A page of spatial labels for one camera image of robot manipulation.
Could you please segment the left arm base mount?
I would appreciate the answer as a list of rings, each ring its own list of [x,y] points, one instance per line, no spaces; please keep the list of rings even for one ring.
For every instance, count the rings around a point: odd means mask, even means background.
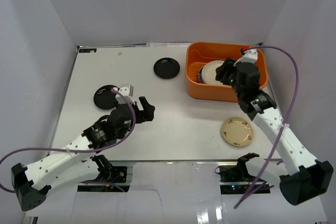
[[[130,174],[127,166],[112,165],[104,155],[91,158],[98,165],[97,178],[78,185],[77,192],[127,193],[130,188]]]

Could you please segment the white plate green rim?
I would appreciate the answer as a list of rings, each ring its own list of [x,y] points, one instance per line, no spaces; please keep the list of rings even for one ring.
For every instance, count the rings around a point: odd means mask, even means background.
[[[202,71],[203,71],[203,68],[204,67],[201,67],[200,68],[200,70],[199,70],[199,72],[198,72],[198,75],[197,75],[197,79],[198,79],[198,82],[200,83],[200,84],[204,84],[205,82],[204,82],[204,79],[203,79],[203,77],[202,77]]]

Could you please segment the small black plate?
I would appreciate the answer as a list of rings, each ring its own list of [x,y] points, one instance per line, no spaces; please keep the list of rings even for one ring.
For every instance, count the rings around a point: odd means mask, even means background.
[[[180,64],[173,58],[161,58],[153,66],[154,73],[161,79],[175,78],[180,72]]]

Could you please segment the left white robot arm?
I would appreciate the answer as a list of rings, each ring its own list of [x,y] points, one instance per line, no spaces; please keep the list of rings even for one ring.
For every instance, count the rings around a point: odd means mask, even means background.
[[[112,165],[101,154],[124,141],[136,124],[154,119],[155,107],[145,97],[136,102],[116,103],[108,115],[100,117],[63,148],[27,165],[11,168],[12,186],[22,211],[40,206],[53,193],[88,180],[104,182],[110,178]]]

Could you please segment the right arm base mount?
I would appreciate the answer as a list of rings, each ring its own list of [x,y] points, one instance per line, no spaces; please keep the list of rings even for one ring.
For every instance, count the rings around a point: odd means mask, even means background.
[[[245,163],[252,158],[259,157],[256,153],[248,153],[233,165],[219,165],[215,174],[220,176],[221,195],[243,195],[254,180],[254,176],[247,173]]]

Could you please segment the plain cream plate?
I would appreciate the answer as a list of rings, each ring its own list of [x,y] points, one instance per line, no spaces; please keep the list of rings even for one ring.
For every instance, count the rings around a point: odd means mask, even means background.
[[[217,81],[215,79],[216,77],[216,69],[218,67],[221,67],[223,65],[223,60],[215,60],[207,63],[202,69],[201,69],[201,81],[203,84],[210,84],[210,85],[216,85],[216,86],[223,86],[223,84],[220,81]]]

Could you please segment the cream floral plate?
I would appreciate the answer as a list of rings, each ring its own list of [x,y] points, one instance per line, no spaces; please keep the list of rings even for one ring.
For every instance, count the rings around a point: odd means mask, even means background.
[[[254,130],[245,119],[231,117],[222,124],[221,134],[224,140],[230,145],[244,147],[251,144]]]

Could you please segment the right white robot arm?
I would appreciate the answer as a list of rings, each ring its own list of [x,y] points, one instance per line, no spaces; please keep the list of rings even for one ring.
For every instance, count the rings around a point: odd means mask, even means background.
[[[326,193],[332,165],[310,153],[285,123],[275,101],[259,88],[258,67],[228,58],[216,69],[215,79],[233,88],[241,110],[273,145],[267,159],[256,153],[240,157],[235,167],[238,177],[278,187],[294,206]]]

